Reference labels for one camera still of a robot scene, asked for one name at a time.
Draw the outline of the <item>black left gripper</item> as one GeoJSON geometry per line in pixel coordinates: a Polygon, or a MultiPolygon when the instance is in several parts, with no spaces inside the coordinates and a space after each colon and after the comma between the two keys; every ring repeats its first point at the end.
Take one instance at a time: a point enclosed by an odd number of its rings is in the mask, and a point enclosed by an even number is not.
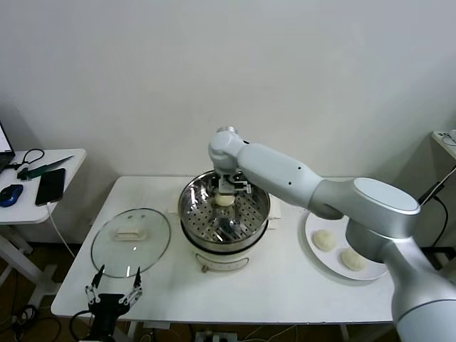
{"type": "Polygon", "coordinates": [[[93,277],[90,285],[85,287],[89,311],[94,315],[89,333],[90,337],[113,337],[116,322],[125,313],[125,306],[134,306],[143,294],[141,269],[138,267],[133,287],[127,294],[98,295],[98,287],[103,277],[104,269],[105,265],[103,264],[93,277]]]}

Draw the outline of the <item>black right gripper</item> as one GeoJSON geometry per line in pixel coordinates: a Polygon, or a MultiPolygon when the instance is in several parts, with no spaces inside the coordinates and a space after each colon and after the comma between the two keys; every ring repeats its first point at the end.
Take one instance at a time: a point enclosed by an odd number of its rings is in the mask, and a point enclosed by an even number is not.
{"type": "Polygon", "coordinates": [[[218,192],[221,195],[233,195],[235,193],[235,185],[229,175],[219,176],[218,192]]]}

